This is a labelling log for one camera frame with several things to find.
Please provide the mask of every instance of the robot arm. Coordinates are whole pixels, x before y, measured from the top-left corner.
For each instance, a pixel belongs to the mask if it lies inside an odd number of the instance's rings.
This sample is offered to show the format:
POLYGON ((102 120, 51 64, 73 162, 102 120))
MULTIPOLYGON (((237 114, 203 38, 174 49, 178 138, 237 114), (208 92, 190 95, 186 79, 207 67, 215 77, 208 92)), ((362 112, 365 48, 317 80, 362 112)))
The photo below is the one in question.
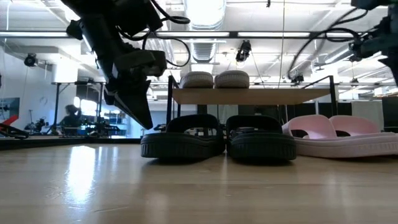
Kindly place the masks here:
POLYGON ((351 5, 360 9, 372 10, 380 5, 388 6, 388 15, 362 36, 361 40, 349 44, 354 52, 353 60, 362 60, 375 53, 381 53, 387 58, 379 61, 389 67, 398 85, 398 4, 395 0, 351 0, 351 5))
POLYGON ((81 19, 71 21, 68 35, 86 42, 96 55, 106 79, 104 98, 135 119, 144 128, 153 127, 146 93, 147 76, 159 77, 167 68, 165 53, 141 50, 123 42, 149 28, 162 27, 149 0, 62 0, 81 19))

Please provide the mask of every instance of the person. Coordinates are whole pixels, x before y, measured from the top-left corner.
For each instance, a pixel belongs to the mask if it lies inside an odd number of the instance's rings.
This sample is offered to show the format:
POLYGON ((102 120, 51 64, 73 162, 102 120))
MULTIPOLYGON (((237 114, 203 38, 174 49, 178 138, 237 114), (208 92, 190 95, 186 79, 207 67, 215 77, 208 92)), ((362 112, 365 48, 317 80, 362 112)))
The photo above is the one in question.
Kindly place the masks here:
MULTIPOLYGON (((65 110, 67 115, 60 122, 63 128, 78 128, 80 126, 81 109, 75 105, 66 105, 65 110)), ((77 135, 77 129, 64 129, 66 135, 77 135)))

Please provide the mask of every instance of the black mechanical arm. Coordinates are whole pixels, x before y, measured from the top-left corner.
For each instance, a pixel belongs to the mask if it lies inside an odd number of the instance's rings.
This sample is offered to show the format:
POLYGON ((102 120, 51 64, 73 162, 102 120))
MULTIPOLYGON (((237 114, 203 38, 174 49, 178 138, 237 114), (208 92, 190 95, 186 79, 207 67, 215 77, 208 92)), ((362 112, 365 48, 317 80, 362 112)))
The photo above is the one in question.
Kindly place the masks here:
POLYGON ((162 21, 149 0, 62 0, 81 19, 71 21, 67 33, 83 40, 96 55, 106 79, 104 98, 134 118, 142 127, 153 127, 146 93, 147 76, 159 77, 167 68, 165 53, 141 50, 125 43, 148 28, 157 30, 162 21))
POLYGON ((354 52, 351 60, 356 61, 381 51, 387 58, 379 61, 391 69, 398 85, 398 0, 351 0, 351 5, 365 10, 388 6, 388 15, 349 47, 354 52))

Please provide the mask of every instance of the wooden floor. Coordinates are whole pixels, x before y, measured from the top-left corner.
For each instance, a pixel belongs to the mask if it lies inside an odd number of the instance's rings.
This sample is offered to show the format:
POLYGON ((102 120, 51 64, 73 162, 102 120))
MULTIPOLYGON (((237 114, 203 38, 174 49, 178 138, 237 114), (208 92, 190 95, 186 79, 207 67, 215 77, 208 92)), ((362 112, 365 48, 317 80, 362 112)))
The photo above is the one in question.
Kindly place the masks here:
POLYGON ((139 146, 0 152, 5 223, 397 223, 398 158, 194 164, 139 146))

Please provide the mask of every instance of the wooden shelf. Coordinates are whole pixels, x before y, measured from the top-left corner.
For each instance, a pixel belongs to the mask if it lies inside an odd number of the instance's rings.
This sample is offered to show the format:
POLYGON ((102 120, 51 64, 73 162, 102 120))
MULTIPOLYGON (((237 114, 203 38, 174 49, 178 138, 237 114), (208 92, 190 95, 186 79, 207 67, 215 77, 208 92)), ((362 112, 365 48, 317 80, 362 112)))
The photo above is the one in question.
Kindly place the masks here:
POLYGON ((181 105, 297 105, 328 94, 329 89, 173 89, 181 105))

